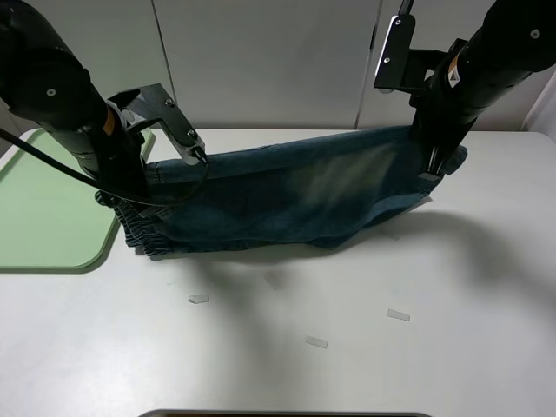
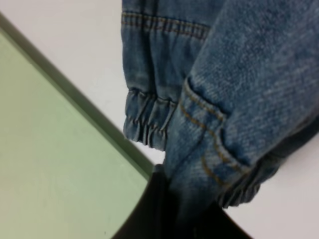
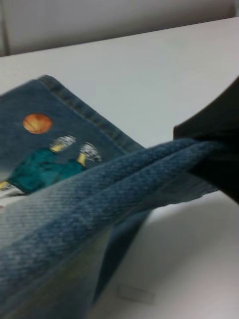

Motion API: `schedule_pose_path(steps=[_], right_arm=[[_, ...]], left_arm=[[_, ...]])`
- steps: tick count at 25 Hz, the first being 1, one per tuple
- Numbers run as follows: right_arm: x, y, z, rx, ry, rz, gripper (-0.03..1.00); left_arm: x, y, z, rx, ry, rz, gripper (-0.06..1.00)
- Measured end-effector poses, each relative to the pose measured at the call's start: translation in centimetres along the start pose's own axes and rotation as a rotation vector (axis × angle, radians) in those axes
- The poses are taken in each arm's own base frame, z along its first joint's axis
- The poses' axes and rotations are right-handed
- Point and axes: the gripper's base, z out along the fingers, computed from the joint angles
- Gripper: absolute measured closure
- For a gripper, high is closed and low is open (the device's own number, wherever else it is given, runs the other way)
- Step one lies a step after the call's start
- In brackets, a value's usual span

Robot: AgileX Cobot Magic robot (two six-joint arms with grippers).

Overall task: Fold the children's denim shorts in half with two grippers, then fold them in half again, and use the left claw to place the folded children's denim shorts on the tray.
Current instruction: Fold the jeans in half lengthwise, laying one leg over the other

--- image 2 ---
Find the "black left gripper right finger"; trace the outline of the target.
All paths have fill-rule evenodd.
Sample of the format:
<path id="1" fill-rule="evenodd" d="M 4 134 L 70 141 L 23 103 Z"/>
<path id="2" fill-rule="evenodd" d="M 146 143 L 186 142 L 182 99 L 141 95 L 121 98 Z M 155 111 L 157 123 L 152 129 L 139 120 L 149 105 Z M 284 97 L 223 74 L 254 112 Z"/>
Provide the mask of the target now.
<path id="1" fill-rule="evenodd" d="M 193 239 L 252 239 L 253 236 L 238 225 L 216 203 L 198 204 L 195 207 Z"/>

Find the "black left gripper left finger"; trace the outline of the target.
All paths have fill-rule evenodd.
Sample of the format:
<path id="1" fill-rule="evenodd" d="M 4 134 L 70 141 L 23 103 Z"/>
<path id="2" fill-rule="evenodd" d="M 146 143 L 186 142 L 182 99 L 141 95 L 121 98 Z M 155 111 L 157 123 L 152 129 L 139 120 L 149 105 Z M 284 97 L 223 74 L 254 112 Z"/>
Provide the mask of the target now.
<path id="1" fill-rule="evenodd" d="M 114 239 L 180 239 L 177 199 L 168 190 L 163 165 L 157 164 L 136 207 Z"/>

